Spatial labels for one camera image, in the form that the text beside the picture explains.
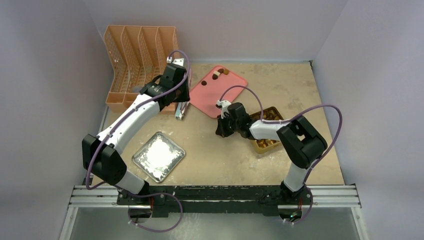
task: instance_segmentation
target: beige object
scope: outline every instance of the beige object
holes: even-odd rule
[[[214,64],[193,63],[192,86],[203,78]],[[321,103],[311,66],[305,63],[250,64],[221,63],[220,65],[243,77],[262,101],[263,107],[274,106],[284,119]],[[248,91],[237,98],[248,113],[260,110],[258,102]],[[110,112],[104,127],[120,114]],[[322,109],[305,116],[329,144],[331,135]],[[217,120],[190,106],[184,120],[170,115],[157,115],[148,121],[129,142],[122,158],[128,169],[151,185],[279,185],[286,176],[291,161],[282,147],[258,154],[250,140],[235,133],[227,138],[215,135]],[[150,179],[132,161],[133,154],[156,132],[161,131],[181,146],[185,158],[162,182]],[[311,185],[344,184],[336,151],[333,149],[312,171]]]
[[[109,25],[104,43],[114,72],[106,104],[114,113],[123,113],[138,95],[133,88],[162,74],[169,53],[179,49],[176,28],[165,26]],[[176,106],[173,103],[161,113],[174,114]]]

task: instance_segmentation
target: tabletop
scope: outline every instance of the tabletop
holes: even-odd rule
[[[284,119],[289,119],[309,107],[321,104],[309,62],[302,63],[193,63],[193,87],[214,66],[221,65],[247,80],[262,102],[263,108],[276,107]],[[260,110],[255,97],[243,90],[234,102],[244,105],[247,113]],[[104,128],[121,114],[108,111]],[[330,144],[332,137],[322,108],[304,115]],[[159,114],[148,121],[128,143],[122,159],[129,171],[151,185],[279,185],[287,174],[291,161],[282,146],[264,154],[255,152],[250,140],[238,133],[222,138],[215,135],[217,120],[192,105],[183,120],[174,115]],[[156,132],[162,132],[182,147],[186,155],[161,183],[149,178],[135,165],[132,156]],[[94,177],[93,184],[100,182]],[[336,150],[314,168],[307,184],[343,185]]]

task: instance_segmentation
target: glass surface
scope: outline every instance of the glass surface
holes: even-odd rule
[[[313,208],[307,219],[294,226],[279,217],[261,214],[185,213],[175,229],[149,232],[128,224],[126,208],[80,208],[72,240],[359,240],[350,208]],[[166,229],[177,220],[151,218],[147,227]]]

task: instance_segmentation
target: orange plastic organizer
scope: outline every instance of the orange plastic organizer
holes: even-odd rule
[[[109,25],[104,33],[113,83],[106,104],[114,113],[123,113],[139,93],[136,86],[144,86],[154,76],[164,72],[167,56],[178,47],[177,29],[173,26],[121,26]],[[172,103],[161,113],[174,114]]]

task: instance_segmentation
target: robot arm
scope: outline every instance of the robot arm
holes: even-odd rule
[[[165,93],[180,83],[187,72],[183,65],[183,59],[175,59],[173,63],[169,63],[163,75],[159,75],[147,83],[140,90],[140,95],[137,96],[133,104],[111,126],[95,137],[90,134],[85,136],[82,140],[82,160],[85,169],[88,169],[100,143],[108,137],[94,160],[91,172],[106,183],[128,190],[133,194],[144,194],[147,192],[149,184],[128,171],[121,154],[139,129],[164,107],[171,103],[188,102],[190,100],[189,85],[185,81],[176,91],[148,102],[140,108],[136,108],[140,103]],[[130,111],[134,112],[110,135],[110,130],[119,124]]]
[[[281,189],[289,195],[302,190],[311,164],[327,148],[325,139],[304,116],[291,122],[266,124],[262,120],[253,120],[239,102],[217,101],[216,106],[221,108],[215,132],[217,135],[225,138],[238,132],[250,140],[281,141],[292,162]]]

